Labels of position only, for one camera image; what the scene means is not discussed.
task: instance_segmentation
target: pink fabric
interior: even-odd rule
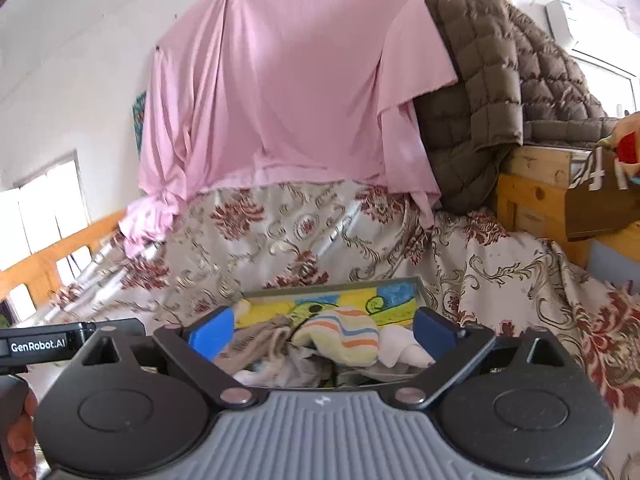
[[[433,224],[411,99],[456,74],[423,0],[203,0],[158,45],[127,254],[222,187],[359,180]]]

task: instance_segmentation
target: brown quilted blanket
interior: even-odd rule
[[[610,134],[577,63],[505,0],[424,0],[458,83],[414,99],[444,209],[487,199],[500,163],[527,144],[593,147]]]

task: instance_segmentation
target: person's hand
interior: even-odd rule
[[[7,464],[11,472],[20,480],[34,480],[36,478],[36,455],[33,450],[36,444],[36,435],[33,431],[33,413],[36,411],[38,401],[33,392],[29,390],[24,401],[24,413],[18,421],[9,428],[7,441],[12,451]]]

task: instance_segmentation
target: metal bolt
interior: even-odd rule
[[[396,391],[396,400],[403,404],[415,406],[427,399],[427,394],[419,388],[400,388]]]
[[[220,394],[220,399],[227,404],[246,404],[251,398],[251,392],[246,388],[227,388]]]

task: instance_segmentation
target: gray ribbed panel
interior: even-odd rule
[[[427,416],[390,408],[375,392],[273,392],[257,408],[224,413],[196,451],[141,478],[505,480],[510,477],[466,460],[443,441]],[[561,478],[601,480],[592,470]],[[78,478],[53,472],[48,480]]]

